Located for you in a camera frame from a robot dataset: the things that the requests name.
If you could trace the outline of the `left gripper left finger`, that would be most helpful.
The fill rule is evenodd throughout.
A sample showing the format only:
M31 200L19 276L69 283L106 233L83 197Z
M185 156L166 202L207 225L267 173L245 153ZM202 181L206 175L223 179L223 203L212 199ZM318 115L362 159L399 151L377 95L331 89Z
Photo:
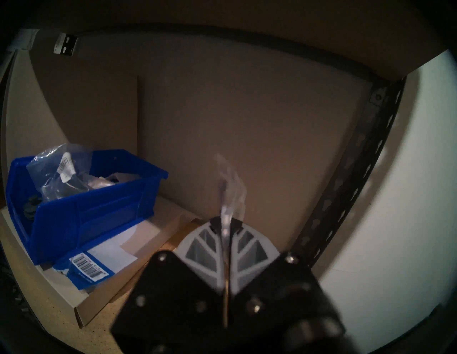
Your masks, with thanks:
M201 225L186 223L137 278L111 327L122 353L203 353L191 347L222 328L221 295L173 252Z

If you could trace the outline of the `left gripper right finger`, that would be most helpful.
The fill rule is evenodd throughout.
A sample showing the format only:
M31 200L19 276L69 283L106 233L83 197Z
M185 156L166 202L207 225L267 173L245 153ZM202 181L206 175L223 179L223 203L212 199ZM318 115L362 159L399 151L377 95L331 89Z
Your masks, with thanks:
M345 353L345 328L306 262L229 226L229 353Z

